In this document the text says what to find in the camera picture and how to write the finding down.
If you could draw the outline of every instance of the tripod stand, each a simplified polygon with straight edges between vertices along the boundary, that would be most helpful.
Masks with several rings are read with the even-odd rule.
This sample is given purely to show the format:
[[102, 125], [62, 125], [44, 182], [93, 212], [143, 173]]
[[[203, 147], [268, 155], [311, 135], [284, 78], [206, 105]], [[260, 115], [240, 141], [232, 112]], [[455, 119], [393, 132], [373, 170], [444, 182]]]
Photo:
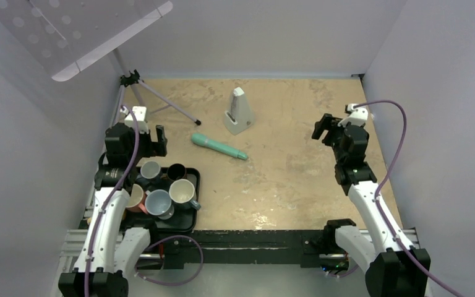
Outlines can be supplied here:
[[122, 104], [122, 101], [123, 101], [123, 98], [124, 98], [124, 94], [125, 94], [126, 88], [128, 86], [130, 86], [130, 88], [134, 92], [134, 95], [135, 95], [137, 101], [139, 102], [139, 105], [140, 106], [145, 106], [145, 103], [143, 102], [143, 98], [141, 97], [141, 94], [137, 90], [137, 87], [135, 87], [135, 85], [134, 85], [134, 84], [139, 84], [143, 88], [151, 91], [154, 95], [156, 95], [159, 99], [163, 100], [167, 104], [166, 106], [158, 108], [156, 110], [153, 110], [153, 111], [151, 111], [147, 114], [157, 113], [158, 111], [165, 110], [165, 109], [169, 108], [170, 106], [172, 106], [178, 112], [184, 114], [184, 116], [191, 119], [194, 123], [196, 123], [196, 125], [198, 125], [198, 126], [201, 125], [200, 120], [193, 117], [192, 115], [190, 115], [189, 113], [184, 111], [181, 107], [176, 105], [174, 102], [170, 101], [168, 98], [166, 98], [165, 96], [163, 96], [162, 94], [158, 93], [156, 90], [154, 90], [153, 88], [151, 88], [150, 86], [145, 84], [145, 82], [140, 78], [139, 73], [137, 72], [137, 70], [134, 70], [133, 73], [130, 72], [130, 70], [128, 70], [128, 67], [126, 67], [126, 64], [124, 63], [124, 61], [121, 57], [121, 53], [119, 52], [118, 48], [115, 48], [113, 50], [113, 53], [114, 53], [114, 56], [116, 57], [116, 60], [119, 63], [119, 66], [121, 67], [121, 70], [123, 71], [123, 74], [124, 74], [124, 75], [121, 76], [121, 86], [120, 86], [117, 110], [119, 110], [121, 108], [121, 104]]

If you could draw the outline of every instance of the cable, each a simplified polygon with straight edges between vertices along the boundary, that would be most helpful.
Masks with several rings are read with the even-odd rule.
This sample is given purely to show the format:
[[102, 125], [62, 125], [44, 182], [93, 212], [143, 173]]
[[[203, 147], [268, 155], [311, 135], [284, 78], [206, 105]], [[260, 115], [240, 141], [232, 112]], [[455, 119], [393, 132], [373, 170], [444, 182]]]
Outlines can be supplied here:
[[[101, 209], [106, 209], [108, 204], [110, 203], [110, 200], [112, 199], [112, 196], [114, 196], [114, 193], [117, 191], [117, 189], [120, 189], [124, 180], [130, 173], [130, 169], [134, 165], [136, 156], [137, 156], [137, 149], [139, 148], [139, 126], [137, 125], [137, 120], [135, 118], [134, 112], [128, 108], [126, 105], [121, 105], [125, 109], [128, 110], [132, 118], [134, 119], [134, 126], [135, 126], [135, 144], [134, 144], [134, 151], [132, 152], [132, 157], [130, 158], [130, 162], [128, 163], [128, 166], [126, 167], [127, 169], [123, 172], [121, 178], [119, 179], [118, 183], [115, 185], [115, 187], [112, 189], [110, 194], [106, 196], [105, 202], [101, 206]], [[93, 226], [92, 226], [92, 234], [90, 235], [90, 241], [88, 242], [88, 251], [87, 251], [87, 259], [86, 259], [86, 267], [85, 267], [85, 297], [90, 297], [90, 266], [91, 266], [91, 261], [92, 261], [92, 249], [93, 249], [93, 243], [95, 242], [95, 236], [97, 234], [97, 229], [99, 228], [99, 225], [101, 223], [101, 218], [103, 217], [103, 212], [98, 212], [97, 219], [95, 220]]]
[[[343, 277], [348, 277], [349, 275], [351, 275], [352, 273], [354, 273], [354, 271], [356, 271], [357, 269], [359, 268], [359, 266], [356, 264], [351, 270], [345, 272], [344, 274], [336, 274], [336, 275], [332, 275], [331, 277], [332, 278], [343, 278]], [[330, 275], [330, 272], [327, 271], [325, 272], [325, 275], [326, 276], [329, 276]]]
[[181, 282], [168, 283], [168, 282], [162, 282], [160, 280], [152, 280], [151, 278], [147, 278], [146, 276], [139, 273], [139, 271], [137, 271], [137, 270], [135, 271], [135, 274], [138, 277], [146, 280], [147, 282], [156, 283], [156, 284], [161, 285], [161, 286], [181, 286], [181, 285], [184, 285], [184, 284], [188, 283], [189, 281], [195, 279], [197, 277], [197, 275], [201, 272], [201, 269], [203, 268], [203, 250], [201, 249], [201, 245], [199, 245], [199, 243], [194, 238], [191, 238], [191, 237], [188, 237], [188, 236], [185, 236], [185, 235], [174, 235], [174, 236], [170, 236], [170, 237], [167, 237], [165, 239], [159, 240], [158, 242], [156, 242], [156, 243], [152, 244], [151, 246], [149, 246], [148, 248], [146, 248], [146, 250], [153, 249], [156, 246], [158, 246], [159, 244], [161, 244], [165, 241], [169, 241], [169, 240], [174, 239], [174, 238], [188, 239], [189, 241], [192, 241], [195, 244], [195, 246], [197, 246], [197, 249], [199, 250], [199, 256], [201, 257], [201, 260], [199, 262], [199, 267], [197, 268], [197, 270], [195, 271], [195, 273], [191, 277], [187, 278], [186, 280], [182, 280]]
[[376, 188], [376, 191], [374, 192], [374, 199], [375, 199], [375, 202], [376, 202], [376, 207], [378, 208], [378, 211], [382, 215], [382, 218], [385, 221], [385, 224], [387, 225], [388, 229], [390, 230], [390, 233], [392, 234], [392, 236], [394, 237], [394, 239], [396, 240], [398, 245], [401, 247], [401, 249], [409, 257], [409, 259], [411, 259], [411, 261], [414, 263], [414, 265], [416, 265], [419, 268], [419, 270], [421, 270], [424, 274], [426, 274], [431, 280], [433, 280], [435, 283], [440, 285], [442, 288], [446, 289], [448, 292], [450, 292], [454, 296], [463, 297], [463, 295], [461, 293], [459, 293], [455, 289], [451, 288], [446, 283], [442, 282], [439, 278], [434, 276], [430, 271], [428, 271], [425, 267], [423, 267], [423, 265], [421, 265], [421, 263], [418, 260], [416, 260], [416, 258], [411, 254], [411, 252], [409, 252], [408, 247], [406, 247], [403, 244], [403, 242], [400, 239], [400, 236], [398, 235], [396, 230], [394, 230], [394, 228], [392, 227], [392, 225], [390, 223], [390, 220], [388, 219], [388, 217], [385, 215], [385, 212], [383, 211], [380, 200], [377, 198], [380, 194], [380, 191], [382, 190], [383, 185], [388, 181], [388, 179], [390, 177], [390, 173], [392, 172], [392, 169], [394, 169], [394, 164], [396, 163], [396, 159], [398, 159], [398, 155], [400, 154], [401, 147], [403, 146], [403, 141], [405, 140], [405, 132], [407, 131], [407, 115], [405, 114], [405, 110], [403, 109], [403, 107], [401, 107], [401, 105], [398, 104], [397, 102], [394, 102], [394, 101], [391, 101], [391, 100], [378, 100], [378, 101], [373, 101], [373, 102], [361, 103], [361, 104], [358, 104], [358, 105], [354, 106], [354, 108], [367, 106], [367, 105], [372, 105], [372, 104], [377, 104], [377, 103], [390, 103], [390, 104], [395, 105], [398, 109], [400, 109], [401, 115], [403, 117], [403, 130], [401, 132], [400, 143], [398, 144], [398, 148], [396, 149], [396, 153], [394, 154], [394, 158], [390, 162], [387, 173], [386, 173], [385, 177], [383, 178], [383, 181], [378, 185], [378, 187]]

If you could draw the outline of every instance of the gray mug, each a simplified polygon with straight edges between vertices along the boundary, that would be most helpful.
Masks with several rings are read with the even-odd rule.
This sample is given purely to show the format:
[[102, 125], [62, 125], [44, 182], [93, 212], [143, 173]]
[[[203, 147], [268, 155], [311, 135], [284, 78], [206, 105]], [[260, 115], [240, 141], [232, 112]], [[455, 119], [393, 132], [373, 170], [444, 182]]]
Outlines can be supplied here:
[[174, 205], [170, 195], [165, 190], [155, 190], [148, 194], [145, 201], [148, 213], [162, 220], [167, 220], [174, 215]]
[[148, 161], [144, 163], [139, 172], [141, 176], [152, 184], [157, 184], [161, 181], [161, 166], [157, 162]]
[[179, 179], [170, 185], [168, 190], [170, 199], [181, 209], [199, 210], [201, 205], [197, 202], [194, 185], [188, 179]]

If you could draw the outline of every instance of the tabletop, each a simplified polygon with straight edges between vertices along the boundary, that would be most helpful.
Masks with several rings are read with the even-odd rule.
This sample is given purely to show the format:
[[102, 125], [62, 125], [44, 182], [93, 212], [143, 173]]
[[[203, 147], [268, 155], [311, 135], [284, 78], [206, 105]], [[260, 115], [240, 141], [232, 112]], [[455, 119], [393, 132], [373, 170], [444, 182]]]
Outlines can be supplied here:
[[[168, 155], [152, 158], [161, 166], [182, 163], [201, 175], [196, 230], [322, 229], [327, 220], [360, 214], [334, 177], [330, 147], [310, 138], [324, 113], [342, 118], [348, 103], [365, 102], [359, 79], [147, 79], [145, 83], [199, 118], [201, 126], [173, 108], [152, 114], [148, 126], [165, 127]], [[253, 126], [232, 135], [223, 124], [232, 90], [241, 87], [255, 114]], [[138, 86], [148, 110], [165, 106]], [[124, 102], [137, 101], [127, 89]], [[366, 161], [380, 181], [386, 172], [372, 121]], [[244, 161], [190, 141], [192, 133], [248, 154]], [[142, 159], [140, 165], [148, 159]], [[400, 222], [389, 184], [382, 190]]]

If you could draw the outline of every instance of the white enclosure wall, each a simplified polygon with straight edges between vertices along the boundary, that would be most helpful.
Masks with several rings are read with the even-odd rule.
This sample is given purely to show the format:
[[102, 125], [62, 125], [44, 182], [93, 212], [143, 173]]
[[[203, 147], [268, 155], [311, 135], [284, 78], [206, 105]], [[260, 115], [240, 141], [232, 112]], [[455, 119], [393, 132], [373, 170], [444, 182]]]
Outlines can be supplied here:
[[118, 76], [54, 82], [0, 23], [0, 296], [48, 296], [90, 192]]
[[365, 73], [406, 0], [172, 0], [120, 47], [144, 76]]
[[[408, 1], [364, 85], [369, 101], [396, 100], [409, 118], [392, 176], [405, 227], [417, 228], [434, 274], [475, 296], [475, 1]], [[389, 163], [401, 114], [372, 112]]]

